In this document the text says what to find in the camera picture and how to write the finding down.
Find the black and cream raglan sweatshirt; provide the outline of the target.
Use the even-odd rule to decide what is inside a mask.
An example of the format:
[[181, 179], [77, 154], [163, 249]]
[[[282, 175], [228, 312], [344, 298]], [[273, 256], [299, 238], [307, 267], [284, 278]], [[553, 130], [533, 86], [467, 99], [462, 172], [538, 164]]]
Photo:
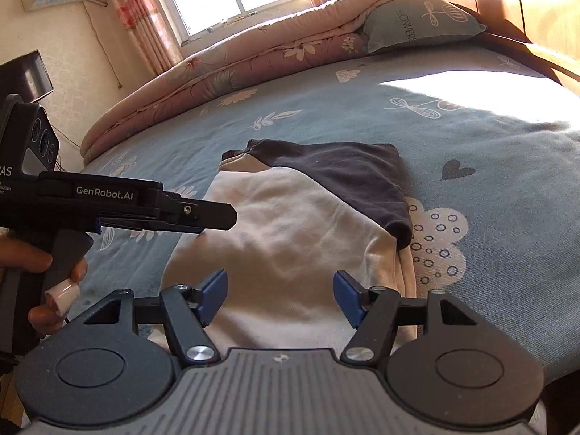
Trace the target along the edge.
[[220, 352], [342, 349], [352, 331], [333, 296], [336, 272], [416, 292], [402, 184], [392, 144], [251, 140], [223, 154], [206, 193], [234, 207], [236, 224], [182, 236], [161, 284], [227, 273], [227, 298], [207, 328]]

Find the blue floral bed sheet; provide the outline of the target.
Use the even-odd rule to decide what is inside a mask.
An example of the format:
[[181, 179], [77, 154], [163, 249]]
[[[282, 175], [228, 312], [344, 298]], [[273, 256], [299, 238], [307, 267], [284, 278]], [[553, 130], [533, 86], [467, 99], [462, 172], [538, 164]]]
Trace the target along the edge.
[[[251, 140], [392, 144], [412, 223], [416, 292], [444, 288], [510, 335], [548, 380], [579, 366], [579, 99], [471, 43], [355, 58], [285, 50], [191, 91], [200, 104], [142, 130], [91, 173], [206, 193]], [[107, 228], [81, 313], [110, 292], [155, 295], [182, 234]]]

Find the pink checked curtain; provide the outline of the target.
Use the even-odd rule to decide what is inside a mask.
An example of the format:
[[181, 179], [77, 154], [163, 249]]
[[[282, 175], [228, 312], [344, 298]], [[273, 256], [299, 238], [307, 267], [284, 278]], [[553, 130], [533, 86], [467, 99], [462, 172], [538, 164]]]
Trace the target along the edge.
[[138, 54], [155, 76], [183, 60], [155, 0], [111, 1]]

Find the pink floral folded quilt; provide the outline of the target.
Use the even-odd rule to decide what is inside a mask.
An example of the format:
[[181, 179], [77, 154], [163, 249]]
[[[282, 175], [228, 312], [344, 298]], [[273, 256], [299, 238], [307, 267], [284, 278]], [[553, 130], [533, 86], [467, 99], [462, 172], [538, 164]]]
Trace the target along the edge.
[[314, 8], [262, 22], [199, 51], [144, 84], [105, 112], [84, 136], [84, 164], [148, 127], [198, 106], [191, 93], [204, 80], [278, 49], [304, 48], [353, 33], [367, 16], [393, 0], [330, 0]]

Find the blue-green flower pillow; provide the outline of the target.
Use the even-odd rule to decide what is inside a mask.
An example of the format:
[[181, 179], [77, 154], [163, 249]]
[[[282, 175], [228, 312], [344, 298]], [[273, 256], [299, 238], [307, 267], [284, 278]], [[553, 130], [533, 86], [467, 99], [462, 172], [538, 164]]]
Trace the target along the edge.
[[485, 31], [475, 17], [446, 0], [393, 0], [374, 9], [363, 25], [370, 54], [469, 40]]

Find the wooden headboard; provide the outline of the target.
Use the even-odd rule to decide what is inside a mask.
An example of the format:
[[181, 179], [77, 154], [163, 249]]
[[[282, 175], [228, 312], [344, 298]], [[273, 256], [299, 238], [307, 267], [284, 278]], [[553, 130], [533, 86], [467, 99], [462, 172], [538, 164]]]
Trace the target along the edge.
[[579, 0], [447, 0], [488, 31], [483, 46], [579, 93]]

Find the wall-mounted black television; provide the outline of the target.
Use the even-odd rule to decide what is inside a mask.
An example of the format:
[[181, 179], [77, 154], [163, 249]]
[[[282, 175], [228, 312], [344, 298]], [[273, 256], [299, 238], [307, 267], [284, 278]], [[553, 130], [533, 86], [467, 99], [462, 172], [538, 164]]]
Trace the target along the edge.
[[53, 93], [54, 86], [38, 50], [0, 66], [0, 96], [18, 94], [26, 102], [37, 102]]

